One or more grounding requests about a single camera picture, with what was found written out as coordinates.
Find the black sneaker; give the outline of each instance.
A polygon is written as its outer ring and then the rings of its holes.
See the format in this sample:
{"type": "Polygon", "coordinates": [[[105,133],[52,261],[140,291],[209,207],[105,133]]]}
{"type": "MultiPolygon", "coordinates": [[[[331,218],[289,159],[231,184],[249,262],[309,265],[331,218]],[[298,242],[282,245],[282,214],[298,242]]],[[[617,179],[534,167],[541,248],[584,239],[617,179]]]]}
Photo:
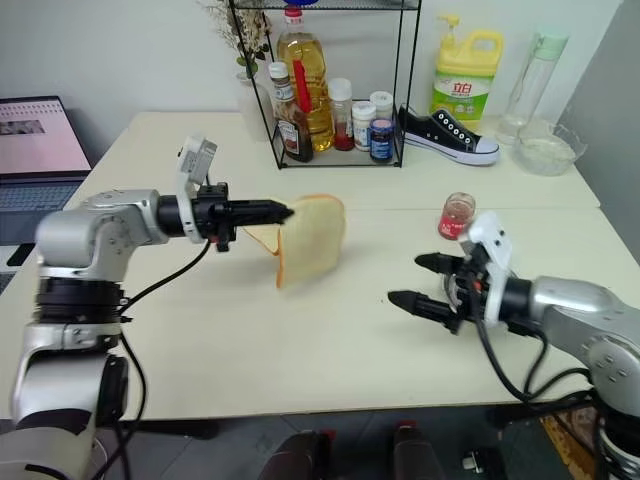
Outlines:
{"type": "Polygon", "coordinates": [[[418,116],[400,107],[398,123],[405,128],[405,142],[431,148],[447,158],[466,165],[493,165],[500,158],[498,144],[467,130],[447,110],[431,116],[418,116]]]}

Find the slice of bread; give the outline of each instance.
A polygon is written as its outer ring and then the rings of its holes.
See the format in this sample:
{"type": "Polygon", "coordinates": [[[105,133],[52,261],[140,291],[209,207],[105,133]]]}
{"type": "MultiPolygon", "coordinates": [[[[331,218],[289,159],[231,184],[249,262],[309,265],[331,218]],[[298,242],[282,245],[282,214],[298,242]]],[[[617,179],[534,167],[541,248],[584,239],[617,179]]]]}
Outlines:
{"type": "Polygon", "coordinates": [[[333,269],[340,258],[347,223],[344,205],[331,195],[302,197],[287,206],[295,213],[284,225],[245,227],[272,255],[280,257],[278,288],[333,269]]]}

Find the yellow dish soap bottle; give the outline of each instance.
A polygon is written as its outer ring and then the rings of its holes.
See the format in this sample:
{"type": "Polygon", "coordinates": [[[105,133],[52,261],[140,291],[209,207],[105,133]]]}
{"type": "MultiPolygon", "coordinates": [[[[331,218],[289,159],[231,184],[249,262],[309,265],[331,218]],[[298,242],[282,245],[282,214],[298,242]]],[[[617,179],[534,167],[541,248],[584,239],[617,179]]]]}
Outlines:
{"type": "Polygon", "coordinates": [[[475,30],[456,44],[457,15],[438,17],[449,24],[440,42],[433,84],[431,113],[446,108],[466,127],[474,129],[482,118],[493,77],[502,56],[503,37],[492,30],[475,30]]]}
{"type": "Polygon", "coordinates": [[[323,152],[333,145],[333,120],[322,46],[304,31],[302,10],[287,7],[284,15],[287,30],[278,38],[278,60],[287,64],[296,101],[307,114],[313,149],[323,152]]]}

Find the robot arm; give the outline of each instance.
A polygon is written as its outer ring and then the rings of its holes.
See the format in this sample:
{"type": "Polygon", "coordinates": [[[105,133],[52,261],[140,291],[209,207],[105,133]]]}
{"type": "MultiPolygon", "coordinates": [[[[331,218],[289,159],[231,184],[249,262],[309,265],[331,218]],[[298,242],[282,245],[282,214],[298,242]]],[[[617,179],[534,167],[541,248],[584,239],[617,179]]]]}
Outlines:
{"type": "Polygon", "coordinates": [[[463,321],[475,320],[473,295],[486,326],[504,322],[521,335],[544,332],[552,345],[588,368],[605,420],[600,437],[607,456],[619,472],[640,478],[640,310],[592,283],[515,278],[509,270],[511,242],[492,212],[473,222],[461,245],[465,257],[433,253],[416,258],[445,275],[448,304],[410,291],[389,292],[390,301],[457,333],[463,321]],[[469,279],[474,291],[469,291],[469,279]]]}
{"type": "Polygon", "coordinates": [[[215,150],[202,138],[187,140],[176,196],[101,193],[39,226],[37,309],[13,392],[16,430],[0,436],[0,478],[84,478],[95,429],[123,415],[127,362],[109,350],[127,302],[119,283],[137,247],[187,236],[223,252],[238,226],[283,223],[293,214],[270,200],[229,200],[226,184],[202,186],[215,150]]]}

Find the laptop keyboard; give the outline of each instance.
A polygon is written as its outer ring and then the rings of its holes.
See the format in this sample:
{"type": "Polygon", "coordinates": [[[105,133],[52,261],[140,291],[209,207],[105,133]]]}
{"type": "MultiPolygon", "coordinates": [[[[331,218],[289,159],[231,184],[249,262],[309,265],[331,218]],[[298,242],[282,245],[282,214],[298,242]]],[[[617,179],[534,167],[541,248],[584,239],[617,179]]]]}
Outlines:
{"type": "Polygon", "coordinates": [[[11,281],[14,275],[15,273],[13,272],[0,273],[0,293],[2,293],[5,288],[7,288],[7,285],[9,285],[9,282],[11,281]]]}
{"type": "Polygon", "coordinates": [[[76,185],[0,188],[0,213],[60,210],[77,188],[76,185]]]}

